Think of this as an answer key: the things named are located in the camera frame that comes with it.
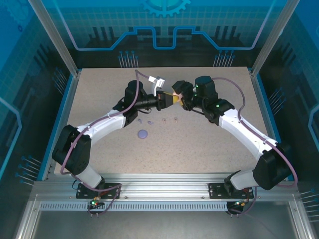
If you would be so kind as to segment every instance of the enclosure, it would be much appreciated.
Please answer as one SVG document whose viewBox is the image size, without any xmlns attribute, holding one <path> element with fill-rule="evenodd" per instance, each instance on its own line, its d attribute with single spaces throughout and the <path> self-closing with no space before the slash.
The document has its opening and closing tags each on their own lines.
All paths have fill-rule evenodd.
<svg viewBox="0 0 319 239">
<path fill-rule="evenodd" d="M 317 238 L 318 10 L 316 0 L 0 0 L 1 238 Z M 90 218 L 53 148 L 67 124 L 107 114 L 136 69 L 167 92 L 204 75 L 236 82 L 242 116 L 292 147 L 298 186 L 259 187 L 250 213 L 231 219 L 208 184 L 257 161 L 175 104 L 92 146 L 90 164 L 123 187 Z M 241 107 L 236 87 L 215 85 Z"/>
</svg>

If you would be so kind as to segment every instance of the speckled tabletop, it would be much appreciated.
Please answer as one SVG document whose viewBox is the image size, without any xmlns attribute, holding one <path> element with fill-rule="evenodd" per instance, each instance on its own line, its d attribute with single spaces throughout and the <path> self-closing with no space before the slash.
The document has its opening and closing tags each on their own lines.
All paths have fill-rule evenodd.
<svg viewBox="0 0 319 239">
<path fill-rule="evenodd" d="M 166 80 L 164 91 L 178 80 L 194 83 L 203 75 L 226 77 L 235 81 L 246 97 L 245 117 L 266 133 L 260 108 L 246 67 L 140 68 L 142 73 Z M 73 126 L 91 122 L 110 111 L 124 96 L 127 83 L 135 79 L 132 68 L 83 69 L 68 123 Z M 151 93 L 151 83 L 141 77 L 144 89 Z M 228 82 L 216 81 L 220 98 L 239 109 L 242 98 Z M 91 149 L 90 164 L 99 173 L 218 173 L 253 168 L 256 160 L 250 152 L 221 127 L 179 104 L 149 115 L 139 113 L 129 126 L 116 130 Z M 138 131 L 148 132 L 146 139 Z"/>
</svg>

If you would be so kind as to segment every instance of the cable connector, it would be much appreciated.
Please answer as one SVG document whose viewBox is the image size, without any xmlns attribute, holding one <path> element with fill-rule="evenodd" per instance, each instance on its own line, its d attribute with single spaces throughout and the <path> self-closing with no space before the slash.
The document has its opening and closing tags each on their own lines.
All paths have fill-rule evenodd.
<svg viewBox="0 0 319 239">
<path fill-rule="evenodd" d="M 161 89 L 163 87 L 164 83 L 165 83 L 165 80 L 162 79 L 159 76 L 156 77 L 156 78 L 153 77 L 153 76 L 150 76 L 149 77 L 149 81 L 153 83 L 153 85 L 152 85 L 152 93 L 153 93 L 154 96 L 156 96 L 156 89 L 157 88 Z"/>
</svg>

